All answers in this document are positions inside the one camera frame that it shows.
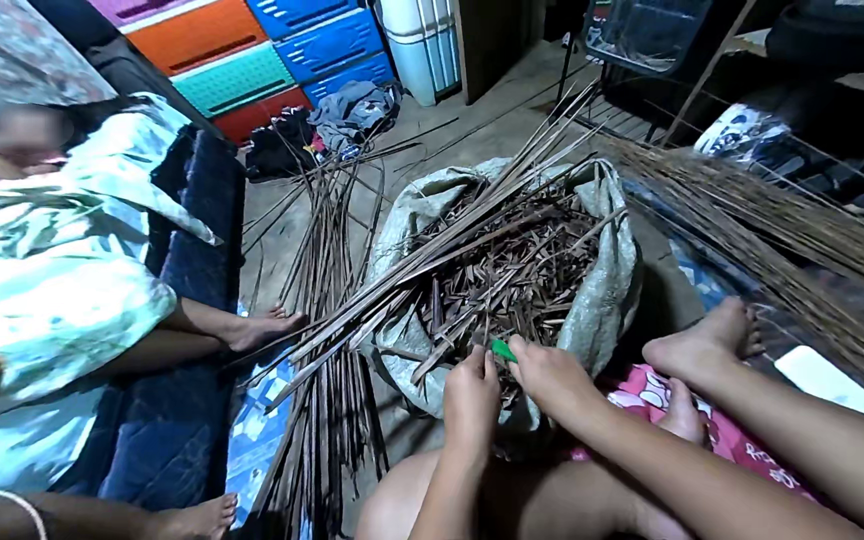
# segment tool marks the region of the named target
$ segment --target plastic drawer cabinet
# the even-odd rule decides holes
[[[171,78],[206,117],[271,96],[294,84],[272,43],[266,41]]]
[[[300,83],[312,81],[382,50],[382,37],[367,9],[356,9],[275,43],[275,50]]]
[[[163,14],[194,0],[88,0],[115,26],[125,26],[141,19]]]
[[[319,100],[331,93],[339,92],[342,85],[349,81],[372,81],[379,85],[395,79],[396,76],[389,65],[389,58],[385,53],[379,53],[324,79],[309,82],[302,89],[312,102],[312,106],[318,107]]]
[[[246,0],[269,38],[278,40],[354,9],[355,0]]]
[[[130,32],[128,40],[166,75],[178,75],[266,41],[242,0],[218,0]]]
[[[230,141],[242,145],[249,141],[254,129],[268,126],[272,118],[282,114],[282,109],[298,106],[312,109],[312,104],[309,103],[306,93],[301,88],[296,87],[230,110],[221,116],[212,118],[212,123],[222,130],[222,133]]]

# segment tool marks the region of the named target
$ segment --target pink drawer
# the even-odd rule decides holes
[[[88,0],[115,26],[125,26],[188,4],[193,0]]]

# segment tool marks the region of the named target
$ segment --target pile of clothes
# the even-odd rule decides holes
[[[398,82],[377,86],[351,80],[322,98],[315,110],[286,107],[269,126],[252,132],[246,176],[258,184],[311,170],[336,154],[350,160],[369,136],[395,126],[401,102]]]

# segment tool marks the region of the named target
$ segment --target hand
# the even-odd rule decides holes
[[[485,459],[496,430],[499,386],[492,353],[481,345],[445,376],[445,447]]]
[[[538,407],[558,423],[569,425],[575,415],[588,412],[605,398],[593,385],[575,354],[562,349],[526,343],[520,335],[509,340],[518,363],[511,374]]]

